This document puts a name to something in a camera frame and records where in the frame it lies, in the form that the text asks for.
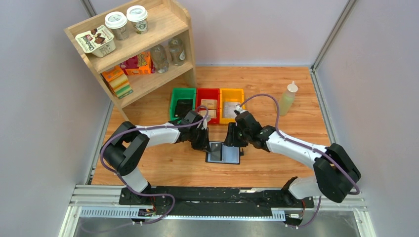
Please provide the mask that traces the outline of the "black credit cards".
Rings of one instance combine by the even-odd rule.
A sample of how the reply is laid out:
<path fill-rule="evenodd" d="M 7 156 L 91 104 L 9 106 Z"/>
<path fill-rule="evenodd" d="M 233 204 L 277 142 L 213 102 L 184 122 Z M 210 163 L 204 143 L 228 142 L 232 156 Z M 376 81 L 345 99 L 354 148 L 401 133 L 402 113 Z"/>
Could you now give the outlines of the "black credit cards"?
<path fill-rule="evenodd" d="M 175 105 L 175 109 L 173 113 L 174 117 L 183 118 L 192 109 L 193 109 L 193 99 L 179 99 L 177 100 L 176 105 Z"/>

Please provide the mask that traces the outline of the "black VIP credit card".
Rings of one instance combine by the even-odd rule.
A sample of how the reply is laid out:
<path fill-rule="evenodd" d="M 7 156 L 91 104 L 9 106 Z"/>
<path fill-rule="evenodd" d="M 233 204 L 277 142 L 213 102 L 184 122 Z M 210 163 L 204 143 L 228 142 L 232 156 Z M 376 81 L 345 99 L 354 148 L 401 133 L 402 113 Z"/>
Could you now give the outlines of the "black VIP credit card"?
<path fill-rule="evenodd" d="M 210 143 L 211 152 L 209 154 L 210 162 L 221 162 L 222 161 L 222 143 Z"/>

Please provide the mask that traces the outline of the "black card holder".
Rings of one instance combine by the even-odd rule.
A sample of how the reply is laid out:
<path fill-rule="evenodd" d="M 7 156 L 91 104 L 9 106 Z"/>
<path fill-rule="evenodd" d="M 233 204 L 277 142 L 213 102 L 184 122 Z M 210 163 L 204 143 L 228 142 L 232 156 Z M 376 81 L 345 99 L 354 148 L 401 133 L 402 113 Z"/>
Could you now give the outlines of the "black card holder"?
<path fill-rule="evenodd" d="M 210 162 L 209 154 L 206 154 L 206 162 L 218 163 L 218 164 L 240 164 L 240 158 L 244 155 L 244 150 L 238 147 L 222 147 L 222 161 L 221 162 Z"/>

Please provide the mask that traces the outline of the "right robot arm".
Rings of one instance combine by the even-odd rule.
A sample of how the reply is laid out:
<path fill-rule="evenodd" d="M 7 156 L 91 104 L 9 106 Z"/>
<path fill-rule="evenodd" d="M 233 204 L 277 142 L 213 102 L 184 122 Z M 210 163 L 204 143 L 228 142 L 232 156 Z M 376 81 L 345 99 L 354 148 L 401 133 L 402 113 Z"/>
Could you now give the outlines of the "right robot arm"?
<path fill-rule="evenodd" d="M 244 111 L 228 124 L 225 146 L 256 149 L 287 156 L 312 168 L 314 176 L 293 177 L 282 187 L 295 200 L 325 196 L 341 203 L 347 195 L 359 194 L 361 173 L 346 150 L 337 143 L 316 145 L 296 139 L 274 126 L 261 126 L 253 115 Z"/>

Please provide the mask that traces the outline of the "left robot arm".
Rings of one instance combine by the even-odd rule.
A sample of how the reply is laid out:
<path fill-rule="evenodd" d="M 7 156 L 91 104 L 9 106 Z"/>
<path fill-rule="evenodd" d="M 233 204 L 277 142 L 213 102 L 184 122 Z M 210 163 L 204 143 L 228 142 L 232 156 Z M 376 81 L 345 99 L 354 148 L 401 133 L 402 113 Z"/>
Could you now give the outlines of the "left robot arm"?
<path fill-rule="evenodd" d="M 116 174 L 135 194 L 149 188 L 137 167 L 145 150 L 162 144 L 190 142 L 192 149 L 210 152 L 209 117 L 190 110 L 184 118 L 154 126 L 123 122 L 100 150 L 102 165 Z"/>

